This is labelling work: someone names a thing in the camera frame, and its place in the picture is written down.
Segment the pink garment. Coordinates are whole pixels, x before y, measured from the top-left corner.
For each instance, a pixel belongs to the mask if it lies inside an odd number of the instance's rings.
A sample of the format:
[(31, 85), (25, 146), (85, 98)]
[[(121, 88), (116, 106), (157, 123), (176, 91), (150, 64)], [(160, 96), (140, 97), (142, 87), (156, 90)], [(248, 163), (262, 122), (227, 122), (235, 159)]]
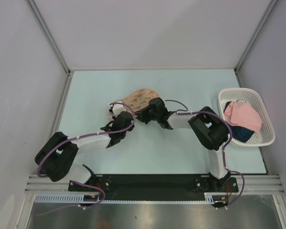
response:
[(254, 108), (246, 102), (232, 101), (230, 105), (232, 111), (226, 109), (225, 114), (229, 115), (228, 121), (231, 125), (242, 126), (254, 132), (260, 131), (263, 121)]

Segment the left aluminium corner post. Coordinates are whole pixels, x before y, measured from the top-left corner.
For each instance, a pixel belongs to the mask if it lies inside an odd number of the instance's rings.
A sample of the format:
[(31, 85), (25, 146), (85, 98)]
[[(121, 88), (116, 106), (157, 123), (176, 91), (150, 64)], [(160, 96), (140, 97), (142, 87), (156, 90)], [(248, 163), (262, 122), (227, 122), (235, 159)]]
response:
[(52, 49), (55, 57), (57, 58), (57, 60), (59, 61), (60, 66), (63, 68), (64, 72), (69, 75), (70, 74), (70, 69), (67, 66), (67, 63), (57, 45), (57, 42), (55, 41), (45, 19), (43, 18), (41, 11), (39, 10), (39, 7), (36, 4), (36, 1), (34, 0), (25, 0), (25, 2), (27, 3), (30, 11), (32, 12), (39, 28), (41, 29), (45, 39), (47, 40), (50, 48)]

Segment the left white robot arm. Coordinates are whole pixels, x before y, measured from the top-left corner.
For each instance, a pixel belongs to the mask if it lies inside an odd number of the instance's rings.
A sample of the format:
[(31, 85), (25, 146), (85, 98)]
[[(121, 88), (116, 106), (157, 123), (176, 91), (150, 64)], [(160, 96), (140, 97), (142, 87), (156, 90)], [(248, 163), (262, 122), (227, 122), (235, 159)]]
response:
[(102, 127), (101, 132), (73, 138), (68, 138), (63, 132), (56, 132), (35, 157), (37, 176), (48, 177), (53, 182), (74, 177), (84, 190), (92, 190), (96, 179), (87, 166), (74, 163), (76, 156), (120, 143), (126, 137), (126, 132), (132, 131), (133, 126), (133, 115), (123, 111)]

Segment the dark blue garment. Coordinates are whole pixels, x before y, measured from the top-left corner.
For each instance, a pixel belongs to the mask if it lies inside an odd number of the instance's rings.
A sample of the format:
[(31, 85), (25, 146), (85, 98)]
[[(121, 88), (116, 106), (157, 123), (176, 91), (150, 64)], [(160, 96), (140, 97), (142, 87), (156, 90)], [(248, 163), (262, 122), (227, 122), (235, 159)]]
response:
[(231, 102), (232, 101), (229, 101), (225, 104), (225, 108), (224, 108), (225, 120), (229, 124), (232, 130), (233, 138), (242, 143), (246, 143), (252, 137), (252, 135), (254, 134), (254, 131), (249, 130), (242, 126), (236, 126), (236, 125), (230, 124), (230, 122), (228, 121), (229, 115), (225, 114), (225, 112), (226, 112), (226, 109), (228, 109), (229, 111), (232, 111), (232, 107), (230, 105)]

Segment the pink patterned laundry bag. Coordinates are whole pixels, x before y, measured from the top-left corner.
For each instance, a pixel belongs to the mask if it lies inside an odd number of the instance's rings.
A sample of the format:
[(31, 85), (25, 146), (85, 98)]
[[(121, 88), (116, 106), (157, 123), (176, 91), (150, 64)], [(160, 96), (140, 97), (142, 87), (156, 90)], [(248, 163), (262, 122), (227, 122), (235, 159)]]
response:
[[(145, 108), (151, 99), (157, 97), (160, 96), (156, 91), (148, 88), (143, 88), (143, 89), (138, 89), (135, 92), (131, 93), (129, 96), (116, 101), (122, 101), (124, 104), (131, 107), (131, 109), (135, 113)], [(131, 110), (128, 107), (125, 108), (127, 109), (127, 112), (131, 113)]]

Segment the right aluminium corner post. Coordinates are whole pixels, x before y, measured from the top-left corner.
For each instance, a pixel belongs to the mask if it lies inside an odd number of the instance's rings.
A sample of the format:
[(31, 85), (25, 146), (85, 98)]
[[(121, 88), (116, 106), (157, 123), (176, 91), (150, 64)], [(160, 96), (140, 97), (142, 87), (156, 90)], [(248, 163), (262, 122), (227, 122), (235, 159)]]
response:
[(266, 26), (267, 22), (269, 21), (270, 17), (272, 16), (275, 8), (277, 7), (279, 0), (271, 0), (269, 4), (267, 5), (267, 8), (265, 12), (263, 13), (261, 19), (259, 20), (258, 25), (256, 26), (247, 46), (245, 47), (245, 50), (243, 51), (239, 61), (237, 62), (234, 72), (235, 74), (238, 74), (241, 70), (243, 64), (245, 63), (246, 59), (248, 58), (250, 52), (252, 51), (255, 43), (257, 42), (259, 36), (262, 33), (262, 30)]

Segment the aluminium corner post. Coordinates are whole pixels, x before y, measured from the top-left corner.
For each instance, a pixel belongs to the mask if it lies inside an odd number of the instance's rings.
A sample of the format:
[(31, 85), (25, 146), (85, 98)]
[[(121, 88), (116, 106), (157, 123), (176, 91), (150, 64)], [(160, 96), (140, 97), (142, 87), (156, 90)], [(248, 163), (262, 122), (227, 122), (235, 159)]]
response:
[(269, 21), (270, 17), (272, 16), (275, 8), (277, 7), (279, 0), (271, 0), (269, 4), (267, 5), (267, 8), (265, 12), (263, 13), (261, 19), (259, 20), (258, 25), (256, 26), (247, 46), (245, 47), (245, 50), (243, 51), (239, 61), (237, 62), (234, 72), (235, 74), (238, 74), (241, 70), (243, 64), (245, 63), (246, 59), (248, 58), (250, 52), (252, 51), (255, 43), (257, 42), (259, 36), (262, 33), (262, 30), (266, 26), (267, 22)]
[(43, 18), (41, 11), (39, 10), (39, 7), (36, 4), (36, 1), (34, 0), (25, 0), (25, 2), (27, 3), (30, 11), (32, 12), (39, 28), (41, 29), (45, 39), (47, 40), (50, 48), (52, 49), (55, 57), (57, 58), (57, 60), (59, 61), (60, 66), (63, 68), (64, 72), (69, 75), (70, 74), (70, 69), (67, 66), (67, 63), (57, 45), (57, 42), (55, 41), (45, 19)]

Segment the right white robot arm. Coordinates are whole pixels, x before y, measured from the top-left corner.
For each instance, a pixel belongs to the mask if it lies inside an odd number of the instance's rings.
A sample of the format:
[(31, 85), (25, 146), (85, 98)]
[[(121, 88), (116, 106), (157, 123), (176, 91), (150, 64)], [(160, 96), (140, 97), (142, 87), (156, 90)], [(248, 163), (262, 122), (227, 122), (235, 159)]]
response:
[(211, 188), (222, 191), (227, 187), (225, 148), (231, 142), (232, 130), (225, 120), (218, 116), (209, 106), (200, 111), (168, 111), (164, 100), (154, 98), (147, 106), (135, 112), (138, 121), (145, 124), (156, 121), (162, 128), (192, 129), (201, 145), (208, 150), (210, 159)]

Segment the white plastic basket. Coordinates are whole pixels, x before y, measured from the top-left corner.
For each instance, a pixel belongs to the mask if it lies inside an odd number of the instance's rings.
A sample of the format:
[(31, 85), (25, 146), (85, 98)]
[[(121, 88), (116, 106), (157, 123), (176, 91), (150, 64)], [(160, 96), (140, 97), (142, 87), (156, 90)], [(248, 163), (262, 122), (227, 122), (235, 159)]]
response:
[(260, 95), (248, 88), (223, 89), (218, 95), (221, 117), (229, 124), (231, 144), (243, 147), (268, 146), (276, 135)]

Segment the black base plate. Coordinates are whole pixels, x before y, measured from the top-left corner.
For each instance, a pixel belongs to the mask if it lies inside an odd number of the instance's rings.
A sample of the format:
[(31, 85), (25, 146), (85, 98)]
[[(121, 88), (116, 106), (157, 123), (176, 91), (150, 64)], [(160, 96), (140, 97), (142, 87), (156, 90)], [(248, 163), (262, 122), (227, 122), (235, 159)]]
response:
[(199, 201), (205, 193), (226, 196), (239, 191), (236, 178), (218, 180), (210, 174), (99, 174), (80, 186), (69, 182), (71, 192), (102, 189), (113, 201)]

